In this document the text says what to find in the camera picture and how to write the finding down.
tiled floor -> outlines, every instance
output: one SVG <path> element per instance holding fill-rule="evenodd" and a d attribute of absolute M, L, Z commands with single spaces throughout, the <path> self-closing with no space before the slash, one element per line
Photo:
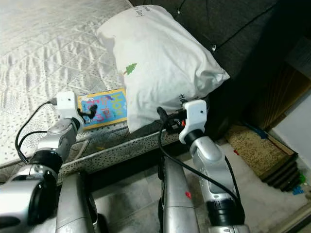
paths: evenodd
<path fill-rule="evenodd" d="M 266 233 L 299 207 L 307 203 L 304 195 L 293 196 L 262 183 L 246 163 L 233 152 L 230 144 L 221 145 L 234 170 L 251 233 Z M 192 166 L 189 154 L 179 159 Z M 200 230 L 208 232 L 208 218 L 198 179 L 185 171 L 196 208 Z M 108 223 L 109 233 L 158 233 L 157 202 L 161 183 L 156 167 L 135 174 L 93 193 L 98 212 Z M 32 232 L 55 232 L 55 218 Z"/>

wall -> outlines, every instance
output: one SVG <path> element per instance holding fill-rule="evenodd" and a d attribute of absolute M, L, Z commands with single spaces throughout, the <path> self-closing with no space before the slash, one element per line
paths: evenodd
<path fill-rule="evenodd" d="M 285 113 L 287 116 L 271 130 L 311 169 L 311 90 Z"/>

bed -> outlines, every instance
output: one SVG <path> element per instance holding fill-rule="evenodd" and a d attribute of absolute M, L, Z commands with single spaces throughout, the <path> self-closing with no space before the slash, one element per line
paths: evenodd
<path fill-rule="evenodd" d="M 96 30 L 113 15 L 128 9 L 126 0 L 4 0 L 0 3 L 0 182 L 22 163 L 14 147 L 17 131 L 37 106 L 57 92 L 77 95 L 121 88 L 111 55 L 99 43 Z M 21 137 L 47 130 L 57 111 L 46 105 Z M 85 131 L 60 171 L 94 172 L 156 147 L 158 124 L 129 134 L 126 123 Z M 25 140 L 30 157 L 41 134 Z M 166 137 L 166 143 L 177 140 Z"/>

pillowcase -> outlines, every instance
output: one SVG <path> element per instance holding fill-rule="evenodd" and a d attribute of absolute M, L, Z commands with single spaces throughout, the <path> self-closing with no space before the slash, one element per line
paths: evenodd
<path fill-rule="evenodd" d="M 125 85 L 130 132 L 159 119 L 157 107 L 172 113 L 229 78 L 160 6 L 137 6 L 113 16 L 97 30 L 97 38 L 113 53 Z"/>

book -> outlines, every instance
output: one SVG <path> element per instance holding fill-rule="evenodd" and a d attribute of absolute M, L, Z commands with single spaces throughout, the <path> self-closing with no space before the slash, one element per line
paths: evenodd
<path fill-rule="evenodd" d="M 96 115 L 91 121 L 86 121 L 84 130 L 126 121 L 127 106 L 124 88 L 78 96 L 78 108 L 82 112 L 88 112 L 94 104 L 97 105 Z"/>

